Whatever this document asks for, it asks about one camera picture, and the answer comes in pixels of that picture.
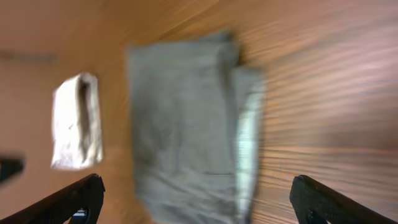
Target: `black object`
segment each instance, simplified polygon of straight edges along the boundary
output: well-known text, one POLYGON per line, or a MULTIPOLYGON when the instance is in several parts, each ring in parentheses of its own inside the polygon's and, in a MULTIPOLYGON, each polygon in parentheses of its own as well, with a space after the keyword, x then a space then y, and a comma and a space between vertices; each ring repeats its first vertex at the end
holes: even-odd
POLYGON ((93 224, 100 215, 105 187, 97 174, 65 187, 43 200, 0 220, 0 224, 93 224))
POLYGON ((0 184, 6 179, 22 172, 24 163, 20 159, 0 158, 0 184))
POLYGON ((290 202, 300 224, 397 223, 306 175, 294 178, 290 202))

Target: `wood grain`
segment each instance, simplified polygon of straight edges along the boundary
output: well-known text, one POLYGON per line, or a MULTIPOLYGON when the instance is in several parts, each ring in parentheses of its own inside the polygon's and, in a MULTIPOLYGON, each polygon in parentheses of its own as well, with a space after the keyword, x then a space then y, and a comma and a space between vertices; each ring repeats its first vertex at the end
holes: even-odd
POLYGON ((97 172, 100 223, 149 223, 132 194, 124 49, 230 27, 242 61, 268 81, 254 223, 297 222, 289 192, 299 174, 398 221, 397 15, 391 0, 0 2, 1 49, 56 56, 0 59, 0 152, 27 158, 0 189, 12 202, 0 203, 0 218, 97 172), (105 158, 50 170, 52 91, 80 71, 99 77, 105 158))

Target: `white cloth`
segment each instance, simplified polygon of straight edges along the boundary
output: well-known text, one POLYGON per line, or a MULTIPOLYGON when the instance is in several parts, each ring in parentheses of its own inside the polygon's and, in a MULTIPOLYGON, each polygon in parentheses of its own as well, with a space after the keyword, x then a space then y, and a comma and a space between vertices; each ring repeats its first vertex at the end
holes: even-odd
POLYGON ((103 158, 98 82, 81 73, 55 90, 52 117, 54 169, 79 170, 103 158))

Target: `wooden floor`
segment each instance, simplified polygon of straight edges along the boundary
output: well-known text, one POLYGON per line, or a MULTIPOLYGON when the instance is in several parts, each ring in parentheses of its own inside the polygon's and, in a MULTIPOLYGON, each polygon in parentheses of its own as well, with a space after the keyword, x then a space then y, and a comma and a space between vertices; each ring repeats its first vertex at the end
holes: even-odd
POLYGON ((0 153, 27 163, 0 188, 0 218, 96 172, 106 186, 99 223, 150 223, 132 194, 125 46, 221 27, 268 81, 254 223, 297 222, 298 174, 398 221, 393 0, 0 1, 0 153), (51 170, 52 92, 81 71, 99 76, 105 158, 51 170))

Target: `folded towel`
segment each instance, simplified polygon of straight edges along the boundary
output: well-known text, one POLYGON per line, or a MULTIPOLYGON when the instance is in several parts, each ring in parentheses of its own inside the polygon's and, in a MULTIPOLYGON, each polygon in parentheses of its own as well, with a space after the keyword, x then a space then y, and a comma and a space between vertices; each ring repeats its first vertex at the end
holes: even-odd
POLYGON ((228 30, 127 56, 137 197, 158 222, 242 219, 238 114, 259 70, 236 68, 239 43, 228 30))
POLYGON ((103 158, 97 79, 81 73, 55 90, 53 101, 54 169, 79 170, 103 158))

